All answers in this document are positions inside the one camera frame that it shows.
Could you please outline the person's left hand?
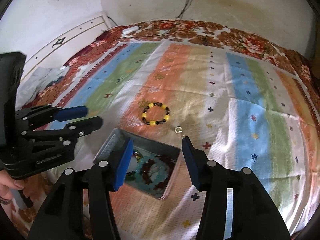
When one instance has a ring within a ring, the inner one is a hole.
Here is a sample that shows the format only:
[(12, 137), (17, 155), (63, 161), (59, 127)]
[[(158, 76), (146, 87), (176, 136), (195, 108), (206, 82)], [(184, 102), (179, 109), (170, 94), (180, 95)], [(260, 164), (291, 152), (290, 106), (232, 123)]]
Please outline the person's left hand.
[(0, 172), (0, 195), (1, 204), (8, 205), (13, 199), (11, 189), (22, 190), (25, 187), (24, 180), (14, 180), (5, 170)]

